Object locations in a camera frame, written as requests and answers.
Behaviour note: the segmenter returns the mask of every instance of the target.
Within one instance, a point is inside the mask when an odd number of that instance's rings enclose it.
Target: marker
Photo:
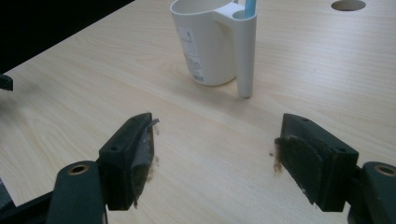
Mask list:
[[[246,0],[245,19],[253,17],[254,14],[256,14],[256,0]]]

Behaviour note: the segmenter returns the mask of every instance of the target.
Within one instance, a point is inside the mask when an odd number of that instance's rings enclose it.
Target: mug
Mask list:
[[[194,81],[218,86],[236,77],[239,96],[253,90],[256,14],[233,0],[176,0],[170,10]]]

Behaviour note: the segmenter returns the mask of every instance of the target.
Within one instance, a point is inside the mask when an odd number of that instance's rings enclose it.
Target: light wood tabletop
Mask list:
[[[16,204],[53,189],[66,165],[96,160],[128,118],[151,112],[152,180],[137,209],[109,223],[347,223],[274,174],[282,116],[312,119],[360,153],[396,165],[396,2],[257,3],[253,94],[235,80],[196,84],[169,10],[136,0],[6,72],[0,91],[0,176]]]

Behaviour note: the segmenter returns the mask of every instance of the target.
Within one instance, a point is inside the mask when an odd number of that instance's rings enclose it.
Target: pen holder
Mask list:
[[[192,78],[218,86],[236,77],[240,97],[253,89],[256,19],[233,0],[177,0],[171,6]]]

